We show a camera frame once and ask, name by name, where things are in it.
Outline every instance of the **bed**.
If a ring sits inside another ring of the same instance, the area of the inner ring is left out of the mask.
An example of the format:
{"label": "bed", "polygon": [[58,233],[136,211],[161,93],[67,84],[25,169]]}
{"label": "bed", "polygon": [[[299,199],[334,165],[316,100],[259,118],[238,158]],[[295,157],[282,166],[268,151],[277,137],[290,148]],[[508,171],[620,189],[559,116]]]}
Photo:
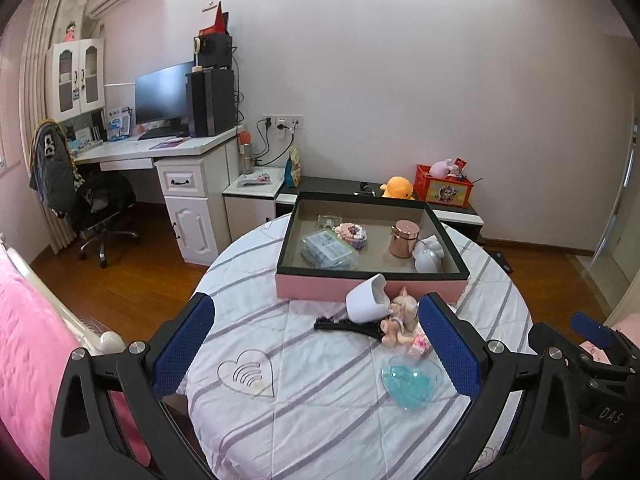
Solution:
{"label": "bed", "polygon": [[[196,290],[212,296],[216,320],[178,392],[221,480],[413,478],[468,405],[446,374],[432,402],[405,412],[380,371],[398,354],[353,333],[316,333],[318,316],[343,303],[277,298],[274,271],[289,216],[227,248]],[[531,352],[529,311],[516,286],[479,246],[447,231],[470,270],[453,310],[485,338]],[[428,358],[439,364],[432,352]],[[519,394],[511,395],[477,468],[504,440]]]}
{"label": "bed", "polygon": [[[49,478],[53,411],[78,347],[98,355],[125,345],[115,332],[98,335],[76,317],[0,234],[0,470],[9,478]],[[136,459],[149,464],[124,396],[111,399]]]}

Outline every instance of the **metal screw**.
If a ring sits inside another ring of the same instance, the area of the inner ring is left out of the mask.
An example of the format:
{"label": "metal screw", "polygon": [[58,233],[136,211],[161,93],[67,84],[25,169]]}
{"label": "metal screw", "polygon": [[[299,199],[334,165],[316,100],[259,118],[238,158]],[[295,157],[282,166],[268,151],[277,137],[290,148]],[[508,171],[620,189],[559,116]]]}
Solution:
{"label": "metal screw", "polygon": [[555,346],[549,348],[549,355],[552,359],[562,359],[562,351]]}
{"label": "metal screw", "polygon": [[86,351],[84,348],[76,348],[73,352],[71,352],[71,358],[73,361],[79,361],[86,355]]}
{"label": "metal screw", "polygon": [[132,354],[142,354],[145,351],[146,345],[143,341],[134,341],[129,345],[129,352]]}
{"label": "metal screw", "polygon": [[498,341],[496,339],[492,339],[491,341],[489,341],[487,343],[487,346],[489,347],[489,350],[494,354],[501,354],[502,352],[504,352],[504,345],[501,341]]}

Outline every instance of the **rose gold canister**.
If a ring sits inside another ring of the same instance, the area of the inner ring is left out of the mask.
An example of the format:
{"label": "rose gold canister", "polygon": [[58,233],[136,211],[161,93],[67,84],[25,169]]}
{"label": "rose gold canister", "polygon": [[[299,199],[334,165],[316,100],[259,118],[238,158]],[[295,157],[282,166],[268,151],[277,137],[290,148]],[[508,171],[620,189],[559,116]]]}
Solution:
{"label": "rose gold canister", "polygon": [[398,258],[410,258],[418,240],[420,227],[408,220],[398,220],[391,228],[389,252]]}

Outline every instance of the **white bed frame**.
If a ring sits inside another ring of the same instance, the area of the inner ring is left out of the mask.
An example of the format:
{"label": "white bed frame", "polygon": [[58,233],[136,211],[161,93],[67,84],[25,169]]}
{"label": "white bed frame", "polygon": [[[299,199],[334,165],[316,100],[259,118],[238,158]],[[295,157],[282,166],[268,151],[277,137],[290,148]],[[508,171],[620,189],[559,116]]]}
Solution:
{"label": "white bed frame", "polygon": [[49,290],[47,285],[33,272],[33,269],[24,261],[18,252],[7,245],[4,235],[0,233],[0,250],[6,251],[15,268],[27,282],[31,284],[53,307],[56,313],[64,321],[66,327],[78,340],[81,346],[87,348],[91,355],[113,354],[122,352],[126,345],[122,338],[115,332],[108,331],[98,336],[82,321],[80,321],[57,297]]}

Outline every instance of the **gift box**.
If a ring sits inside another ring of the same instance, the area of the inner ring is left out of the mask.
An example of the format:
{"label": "gift box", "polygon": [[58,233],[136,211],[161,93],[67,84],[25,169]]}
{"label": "gift box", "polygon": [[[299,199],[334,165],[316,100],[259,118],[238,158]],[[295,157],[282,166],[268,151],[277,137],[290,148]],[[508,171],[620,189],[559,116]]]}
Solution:
{"label": "gift box", "polygon": [[430,169],[430,166],[422,164],[416,164],[415,167],[414,191],[420,200],[458,207],[469,206],[469,196],[474,185],[468,178],[435,178],[429,174]]}
{"label": "gift box", "polygon": [[[302,254],[302,238],[317,232],[318,216],[332,213],[344,222],[361,225],[367,241],[358,250],[354,270],[316,269]],[[418,239],[436,235],[444,248],[440,273],[417,272],[413,258],[398,258],[389,250],[391,228],[398,220],[420,227]],[[385,292],[393,298],[406,286],[409,294],[421,298],[437,292],[447,303],[457,303],[465,290],[469,271],[443,225],[428,204],[372,196],[300,192],[289,219],[276,270],[278,297],[295,300],[345,301],[359,283],[382,273]]]}

